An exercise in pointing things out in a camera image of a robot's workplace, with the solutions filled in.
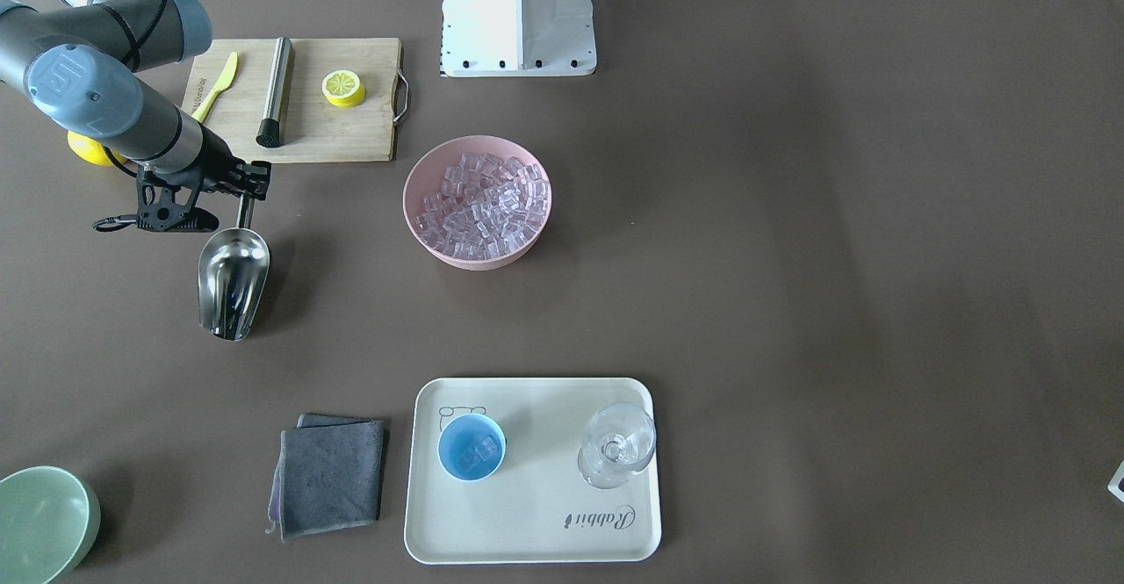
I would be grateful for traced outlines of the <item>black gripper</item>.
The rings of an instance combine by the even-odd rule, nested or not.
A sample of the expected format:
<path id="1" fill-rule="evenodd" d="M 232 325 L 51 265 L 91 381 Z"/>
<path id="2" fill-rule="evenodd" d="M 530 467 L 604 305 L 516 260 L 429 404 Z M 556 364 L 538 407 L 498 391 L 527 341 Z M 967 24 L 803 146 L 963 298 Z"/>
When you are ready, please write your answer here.
<path id="1" fill-rule="evenodd" d="M 135 225 L 149 232 L 214 232 L 220 220 L 198 206 L 201 193 L 264 201 L 269 185 L 268 161 L 245 161 L 217 149 L 205 150 L 188 168 L 176 172 L 140 168 Z"/>

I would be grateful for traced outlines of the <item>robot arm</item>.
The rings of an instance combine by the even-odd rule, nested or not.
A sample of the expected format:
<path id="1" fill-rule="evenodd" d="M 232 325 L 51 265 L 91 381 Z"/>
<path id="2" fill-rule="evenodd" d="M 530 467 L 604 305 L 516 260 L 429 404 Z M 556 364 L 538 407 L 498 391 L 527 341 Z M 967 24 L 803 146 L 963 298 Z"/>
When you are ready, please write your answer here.
<path id="1" fill-rule="evenodd" d="M 250 223 L 266 199 L 270 164 L 233 155 L 212 129 L 138 76 L 184 62 L 214 43 L 199 0 L 58 0 L 58 11 L 3 0 L 3 83 L 70 133 L 117 155 L 135 180 L 129 215 L 96 221 L 100 232 L 214 232 L 220 220 L 198 204 L 201 193 L 241 200 Z"/>

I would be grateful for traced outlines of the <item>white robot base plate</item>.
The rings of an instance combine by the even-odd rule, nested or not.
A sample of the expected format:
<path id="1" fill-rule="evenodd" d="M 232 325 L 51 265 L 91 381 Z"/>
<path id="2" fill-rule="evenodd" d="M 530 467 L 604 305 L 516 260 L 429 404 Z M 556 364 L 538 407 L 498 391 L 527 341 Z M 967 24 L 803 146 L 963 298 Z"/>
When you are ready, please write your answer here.
<path id="1" fill-rule="evenodd" d="M 589 76 L 598 67 L 593 0 L 443 0 L 442 15 L 442 76 Z"/>

